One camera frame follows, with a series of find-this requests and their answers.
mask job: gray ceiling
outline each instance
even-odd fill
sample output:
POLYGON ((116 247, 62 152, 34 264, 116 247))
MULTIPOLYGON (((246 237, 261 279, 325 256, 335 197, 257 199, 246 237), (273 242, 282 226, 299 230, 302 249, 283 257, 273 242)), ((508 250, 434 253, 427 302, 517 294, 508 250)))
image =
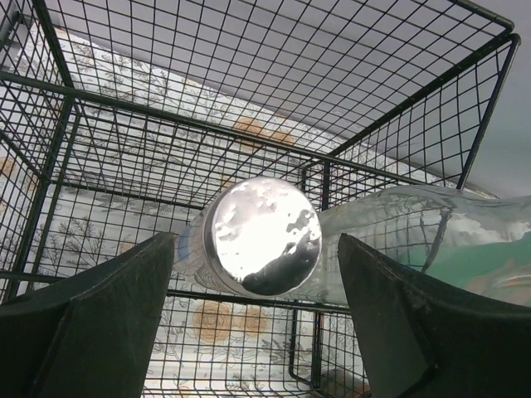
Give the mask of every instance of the gray ceiling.
MULTIPOLYGON (((531 6, 526 0, 518 1, 517 5, 511 0, 514 10, 506 2, 505 7, 495 0, 481 3, 512 17, 517 21, 516 31, 524 33, 519 29, 520 25, 527 26, 522 16, 529 15, 531 6)), ((485 28, 487 34, 475 34, 463 46, 456 46, 456 41, 471 36, 474 27, 483 27, 485 21, 474 17, 467 20, 468 26, 459 24, 456 20, 466 17, 468 12, 456 7, 448 12, 449 17, 434 20, 438 11, 450 6, 444 0, 429 0, 433 9, 417 12, 407 26, 400 25, 400 18, 418 7, 409 0, 399 1, 400 7, 392 7, 385 16, 370 7, 353 9, 350 0, 340 0, 333 13, 327 8, 335 2, 317 0, 258 0, 255 7, 248 0, 205 2, 206 7, 198 0, 181 0, 177 4, 158 0, 156 5, 154 2, 143 0, 142 5, 129 0, 46 1, 53 22, 77 35, 345 137, 357 133, 468 55, 466 47, 475 49, 488 41, 491 34, 501 31, 490 25, 485 28), (419 33, 420 27, 432 20, 432 33, 419 33), (368 30, 363 25, 373 27, 368 30), (449 40, 437 40, 437 35, 449 40), (437 59, 436 54, 444 53, 437 59)), ((379 9, 388 9, 393 3, 369 2, 379 9)), ((524 62, 529 59, 529 52, 524 38, 524 48, 469 180, 502 197, 531 194, 531 184, 523 170, 531 162, 526 156, 531 143, 525 139, 525 109, 522 109, 531 83, 524 77, 518 81, 515 77, 525 76, 529 69, 524 62), (513 98, 518 99, 518 104, 511 102, 513 98), (510 171, 518 167, 520 171, 510 171)), ((435 125, 441 115, 434 117, 435 125)), ((474 117, 462 115, 461 123, 468 123, 469 118, 473 124, 474 117)), ((455 125, 448 124, 434 139, 440 141, 454 133, 455 125)), ((470 144, 472 138, 465 140, 470 144)), ((396 146, 399 141, 395 135, 381 140, 378 148, 385 150, 386 145, 396 146)), ((459 140, 453 138, 446 140, 444 148, 434 145, 422 151, 416 148, 425 147, 426 140, 419 135, 391 155, 409 155, 409 161, 420 164, 426 156, 429 163, 430 158, 441 156, 442 149, 445 156, 459 152, 459 145, 459 140)), ((461 157, 447 160, 445 175, 457 174, 461 162, 461 157)), ((436 163, 432 169, 441 172, 441 165, 436 163)))

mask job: wire cage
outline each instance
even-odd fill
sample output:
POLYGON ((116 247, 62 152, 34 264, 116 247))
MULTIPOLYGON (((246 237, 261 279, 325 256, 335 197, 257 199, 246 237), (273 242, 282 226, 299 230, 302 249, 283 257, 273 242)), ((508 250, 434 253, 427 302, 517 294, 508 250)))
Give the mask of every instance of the wire cage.
MULTIPOLYGON (((510 21, 457 0, 2 9, 3 302, 178 237, 248 177, 293 182, 320 210, 396 185, 479 192, 466 179, 519 44, 510 21)), ((444 222, 418 226, 427 250, 444 222)), ((333 369, 364 378, 346 308, 175 274, 144 396, 327 396, 333 369)))

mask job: bottle cap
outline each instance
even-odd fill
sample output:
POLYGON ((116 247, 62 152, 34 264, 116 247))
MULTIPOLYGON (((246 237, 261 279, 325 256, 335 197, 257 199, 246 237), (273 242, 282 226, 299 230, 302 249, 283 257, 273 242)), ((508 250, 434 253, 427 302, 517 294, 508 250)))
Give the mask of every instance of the bottle cap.
POLYGON ((203 244, 212 271, 235 294, 276 296, 311 276, 322 235, 317 212, 298 188, 254 177, 212 203, 203 244))

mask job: bottle label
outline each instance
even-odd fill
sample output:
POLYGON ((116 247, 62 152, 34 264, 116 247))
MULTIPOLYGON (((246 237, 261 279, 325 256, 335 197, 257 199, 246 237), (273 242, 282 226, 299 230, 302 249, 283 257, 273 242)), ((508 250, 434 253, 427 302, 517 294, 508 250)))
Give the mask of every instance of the bottle label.
POLYGON ((188 243, 190 241, 190 231, 192 229, 192 224, 188 224, 184 227, 183 232, 179 236, 177 243, 177 260, 184 260, 189 255, 188 243))

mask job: black wire mesh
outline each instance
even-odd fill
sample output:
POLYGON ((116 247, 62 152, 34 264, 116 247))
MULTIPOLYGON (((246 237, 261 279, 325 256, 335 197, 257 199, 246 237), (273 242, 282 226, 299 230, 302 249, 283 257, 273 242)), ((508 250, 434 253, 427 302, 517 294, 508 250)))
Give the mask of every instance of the black wire mesh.
MULTIPOLYGON (((177 236, 256 175, 322 210, 396 185, 463 187, 518 44, 510 22, 441 0, 2 7, 0 270, 25 271, 19 294, 177 236)), ((444 213, 417 227, 436 250, 444 213)), ((401 250, 386 234, 373 245, 401 250)), ((345 308, 174 274, 144 395, 327 396, 354 378, 345 308)))

